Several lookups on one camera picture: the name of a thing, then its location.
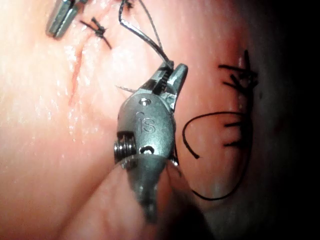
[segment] metal jaw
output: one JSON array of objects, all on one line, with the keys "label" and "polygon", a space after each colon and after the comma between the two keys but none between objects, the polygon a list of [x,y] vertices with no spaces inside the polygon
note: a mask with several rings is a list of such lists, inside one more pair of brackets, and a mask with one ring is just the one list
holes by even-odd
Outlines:
[{"label": "metal jaw", "polygon": [[124,159],[122,166],[134,173],[129,181],[147,220],[155,220],[158,179],[174,159],[174,112],[187,73],[184,64],[172,70],[163,63],[119,110],[115,163]]},{"label": "metal jaw", "polygon": [[63,37],[79,9],[88,0],[57,0],[46,25],[45,33],[55,39]]}]

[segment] skin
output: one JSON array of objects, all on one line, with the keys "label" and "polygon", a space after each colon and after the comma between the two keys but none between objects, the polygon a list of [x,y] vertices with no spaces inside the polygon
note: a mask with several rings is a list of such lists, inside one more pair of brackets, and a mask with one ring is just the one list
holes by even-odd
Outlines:
[{"label": "skin", "polygon": [[[0,5],[5,23],[0,26],[0,239],[131,239],[142,229],[143,216],[134,201],[127,210],[121,202],[133,196],[114,168],[113,143],[119,107],[130,94],[115,85],[138,88],[161,59],[119,25],[119,1],[89,1],[59,41],[45,35],[54,4],[4,0]],[[201,114],[244,111],[247,100],[222,84],[231,83],[231,72],[217,66],[244,67],[248,49],[259,85],[247,175],[224,201],[195,199],[218,239],[276,228],[289,217],[285,200],[292,189],[282,190],[298,155],[290,108],[296,89],[280,64],[284,40],[269,21],[272,14],[261,17],[248,2],[145,0],[145,5],[166,54],[175,65],[189,67],[176,106],[176,143],[186,180],[206,197],[226,194],[238,179],[242,152],[222,147],[239,139],[239,129],[223,127],[237,118],[208,117],[190,126],[186,134],[198,160],[185,148],[182,129]],[[79,22],[93,16],[108,28],[112,50]],[[138,3],[123,17],[154,38]]]}]

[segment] screw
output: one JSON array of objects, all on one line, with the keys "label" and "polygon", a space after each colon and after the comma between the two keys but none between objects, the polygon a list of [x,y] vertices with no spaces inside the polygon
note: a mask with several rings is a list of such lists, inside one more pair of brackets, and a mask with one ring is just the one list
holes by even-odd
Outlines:
[{"label": "screw", "polygon": [[124,135],[122,139],[118,139],[117,141],[115,141],[113,150],[115,163],[128,156],[136,154],[136,144],[134,137],[128,137]]}]

